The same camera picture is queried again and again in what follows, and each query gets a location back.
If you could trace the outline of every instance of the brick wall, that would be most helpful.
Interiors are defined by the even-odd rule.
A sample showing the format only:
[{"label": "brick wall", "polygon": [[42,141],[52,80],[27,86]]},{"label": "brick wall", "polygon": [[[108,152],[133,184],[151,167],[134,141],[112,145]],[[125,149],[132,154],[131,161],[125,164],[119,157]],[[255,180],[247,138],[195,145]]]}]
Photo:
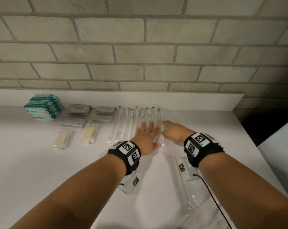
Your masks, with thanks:
[{"label": "brick wall", "polygon": [[243,92],[239,118],[287,110],[288,0],[0,0],[0,88]]}]

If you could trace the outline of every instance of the black cable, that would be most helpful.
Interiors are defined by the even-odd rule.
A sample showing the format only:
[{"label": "black cable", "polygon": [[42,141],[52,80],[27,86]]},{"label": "black cable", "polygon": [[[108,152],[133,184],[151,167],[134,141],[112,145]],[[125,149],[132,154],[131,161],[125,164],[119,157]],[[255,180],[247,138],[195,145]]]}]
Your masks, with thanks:
[{"label": "black cable", "polygon": [[206,182],[203,180],[203,178],[202,178],[202,177],[200,177],[200,179],[201,179],[201,180],[204,182],[204,184],[205,184],[205,186],[207,187],[207,190],[209,191],[209,193],[210,193],[211,197],[213,198],[213,200],[214,200],[214,202],[215,202],[216,206],[217,206],[217,207],[218,207],[218,209],[220,210],[220,212],[221,212],[222,216],[223,216],[223,217],[224,217],[224,219],[226,220],[226,222],[227,222],[227,224],[229,225],[230,229],[232,229],[231,225],[229,224],[229,221],[227,220],[227,218],[226,218],[226,217],[225,217],[225,215],[223,214],[222,210],[221,210],[221,209],[220,209],[220,207],[218,206],[218,204],[217,204],[216,200],[214,199],[214,196],[212,195],[212,193],[211,193],[211,191],[210,191],[209,187],[207,186]]}]

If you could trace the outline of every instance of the black wrist strap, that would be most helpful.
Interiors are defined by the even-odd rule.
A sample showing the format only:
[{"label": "black wrist strap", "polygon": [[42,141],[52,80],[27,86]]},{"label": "black wrist strap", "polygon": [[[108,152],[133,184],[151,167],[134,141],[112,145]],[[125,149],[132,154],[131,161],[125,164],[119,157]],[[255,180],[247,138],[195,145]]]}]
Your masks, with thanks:
[{"label": "black wrist strap", "polygon": [[186,152],[189,163],[198,168],[199,163],[207,155],[224,151],[214,138],[206,134],[195,133],[184,141],[184,152]]},{"label": "black wrist strap", "polygon": [[126,175],[135,171],[140,164],[141,151],[132,141],[116,143],[108,150],[108,154],[114,154],[123,160],[126,165]]}]

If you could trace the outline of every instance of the forearm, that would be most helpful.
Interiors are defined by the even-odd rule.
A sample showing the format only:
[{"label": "forearm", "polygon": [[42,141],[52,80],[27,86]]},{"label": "forearm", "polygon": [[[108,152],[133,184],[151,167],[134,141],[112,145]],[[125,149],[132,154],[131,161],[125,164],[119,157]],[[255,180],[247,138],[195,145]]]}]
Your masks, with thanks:
[{"label": "forearm", "polygon": [[90,228],[125,174],[124,162],[107,154],[70,177],[12,229]]},{"label": "forearm", "polygon": [[199,170],[238,229],[288,228],[288,199],[237,160],[210,154]]}]

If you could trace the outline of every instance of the white countertop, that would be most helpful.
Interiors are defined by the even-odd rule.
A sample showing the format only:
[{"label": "white countertop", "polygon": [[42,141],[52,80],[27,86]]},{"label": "white countertop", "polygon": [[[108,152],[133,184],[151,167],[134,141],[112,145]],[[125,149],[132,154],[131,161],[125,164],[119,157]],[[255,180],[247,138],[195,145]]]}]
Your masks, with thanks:
[{"label": "white countertop", "polygon": [[[165,119],[216,138],[225,152],[287,196],[276,176],[230,111],[165,111]],[[97,143],[82,144],[78,130],[70,148],[51,147],[60,119],[35,121],[21,107],[0,107],[0,228],[9,228],[74,173],[103,156],[110,126]],[[170,144],[171,149],[182,147]],[[169,167],[160,149],[141,158],[142,183],[131,195],[115,191],[92,228],[164,228],[180,208]]]}]

